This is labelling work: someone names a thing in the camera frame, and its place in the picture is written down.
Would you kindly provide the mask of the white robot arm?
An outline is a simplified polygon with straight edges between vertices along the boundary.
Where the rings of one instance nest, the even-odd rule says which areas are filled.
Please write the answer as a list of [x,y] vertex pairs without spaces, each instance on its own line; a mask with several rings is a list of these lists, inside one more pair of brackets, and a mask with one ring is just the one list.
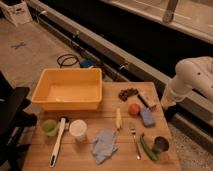
[[193,89],[213,102],[213,57],[180,60],[175,66],[175,76],[164,89],[162,107],[167,110],[182,102]]

